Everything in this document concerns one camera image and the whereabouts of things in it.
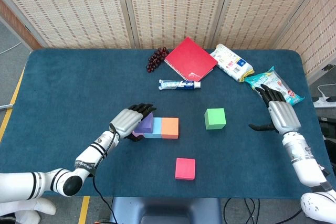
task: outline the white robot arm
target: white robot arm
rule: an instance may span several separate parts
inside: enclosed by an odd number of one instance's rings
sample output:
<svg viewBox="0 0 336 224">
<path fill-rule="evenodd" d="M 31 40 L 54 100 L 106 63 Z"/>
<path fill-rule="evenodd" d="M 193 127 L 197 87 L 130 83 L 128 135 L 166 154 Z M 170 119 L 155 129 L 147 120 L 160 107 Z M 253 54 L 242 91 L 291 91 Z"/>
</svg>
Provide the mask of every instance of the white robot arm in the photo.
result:
<svg viewBox="0 0 336 224">
<path fill-rule="evenodd" d="M 325 178 L 326 170 L 316 162 L 305 138 L 298 133 L 301 124 L 293 107 L 279 91 L 263 84 L 261 87 L 256 90 L 268 108 L 272 124 L 249 126 L 256 131 L 276 130 L 283 135 L 282 144 L 300 182 L 312 190 L 301 197 L 303 212 L 314 220 L 336 224 L 336 192 Z"/>
<path fill-rule="evenodd" d="M 73 172 L 59 168 L 47 173 L 0 174 L 0 216 L 13 212 L 10 205 L 39 198 L 47 190 L 66 197 L 75 195 L 85 179 L 95 175 L 100 162 L 118 145 L 120 138 L 138 141 L 143 137 L 135 137 L 132 131 L 155 109 L 151 104 L 141 103 L 122 110 L 111 121 L 110 130 L 103 132 L 76 158 Z"/>
</svg>

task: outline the red notebook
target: red notebook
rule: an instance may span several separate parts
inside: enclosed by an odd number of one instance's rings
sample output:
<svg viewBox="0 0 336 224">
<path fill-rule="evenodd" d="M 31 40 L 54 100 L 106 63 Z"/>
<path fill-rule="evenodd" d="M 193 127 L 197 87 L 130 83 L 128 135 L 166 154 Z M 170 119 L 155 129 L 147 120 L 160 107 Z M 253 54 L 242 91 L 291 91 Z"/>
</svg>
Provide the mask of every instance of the red notebook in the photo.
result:
<svg viewBox="0 0 336 224">
<path fill-rule="evenodd" d="M 218 63 L 190 38 L 182 41 L 164 61 L 188 81 L 200 81 Z"/>
</svg>

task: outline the snack package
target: snack package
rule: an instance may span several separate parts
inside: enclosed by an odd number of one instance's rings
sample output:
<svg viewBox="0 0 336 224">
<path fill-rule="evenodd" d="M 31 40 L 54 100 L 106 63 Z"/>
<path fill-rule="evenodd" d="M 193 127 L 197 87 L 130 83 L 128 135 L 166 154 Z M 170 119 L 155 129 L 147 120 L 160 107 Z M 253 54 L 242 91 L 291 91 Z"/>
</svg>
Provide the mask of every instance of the snack package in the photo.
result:
<svg viewBox="0 0 336 224">
<path fill-rule="evenodd" d="M 274 66 L 271 67 L 266 73 L 260 73 L 256 76 L 251 76 L 245 78 L 245 82 L 251 85 L 251 88 L 255 90 L 255 87 L 260 87 L 261 84 L 265 84 L 271 89 L 278 90 L 282 93 L 286 102 L 294 105 L 301 102 L 304 98 L 295 94 L 287 84 L 280 78 L 280 76 L 275 72 Z"/>
<path fill-rule="evenodd" d="M 249 63 L 222 44 L 218 44 L 210 55 L 218 61 L 220 69 L 238 82 L 243 82 L 246 76 L 254 73 Z"/>
</svg>

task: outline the purple cube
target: purple cube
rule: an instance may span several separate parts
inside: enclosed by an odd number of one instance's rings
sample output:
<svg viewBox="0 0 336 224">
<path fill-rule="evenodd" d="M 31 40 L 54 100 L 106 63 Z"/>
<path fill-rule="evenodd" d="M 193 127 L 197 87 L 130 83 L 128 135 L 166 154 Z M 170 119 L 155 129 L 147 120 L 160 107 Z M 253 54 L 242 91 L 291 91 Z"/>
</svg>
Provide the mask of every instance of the purple cube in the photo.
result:
<svg viewBox="0 0 336 224">
<path fill-rule="evenodd" d="M 153 113 L 150 113 L 148 116 L 142 120 L 141 123 L 134 129 L 135 133 L 153 133 Z"/>
</svg>

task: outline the table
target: table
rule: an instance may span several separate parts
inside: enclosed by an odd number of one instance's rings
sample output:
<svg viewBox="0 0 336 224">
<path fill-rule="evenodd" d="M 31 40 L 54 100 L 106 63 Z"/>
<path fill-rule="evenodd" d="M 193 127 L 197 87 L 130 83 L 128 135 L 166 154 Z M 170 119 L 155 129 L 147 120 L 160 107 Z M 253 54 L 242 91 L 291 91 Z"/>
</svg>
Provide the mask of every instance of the table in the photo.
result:
<svg viewBox="0 0 336 224">
<path fill-rule="evenodd" d="M 159 91 L 159 79 L 181 79 L 167 64 L 147 73 L 153 50 L 40 49 L 26 66 L 10 122 L 0 144 L 1 172 L 74 168 L 123 108 L 153 103 L 157 117 L 178 117 L 178 140 L 123 140 L 96 177 L 104 196 L 299 198 L 301 185 L 274 132 L 249 123 L 270 122 L 258 94 L 217 67 L 195 90 Z M 306 99 L 294 106 L 301 133 L 318 162 L 332 171 L 299 55 L 290 50 L 235 50 L 265 72 L 271 66 Z M 226 126 L 205 130 L 207 108 L 225 108 Z M 196 159 L 194 181 L 175 180 L 177 157 Z M 88 178 L 78 195 L 96 195 Z M 330 175 L 335 186 L 335 179 Z"/>
</svg>

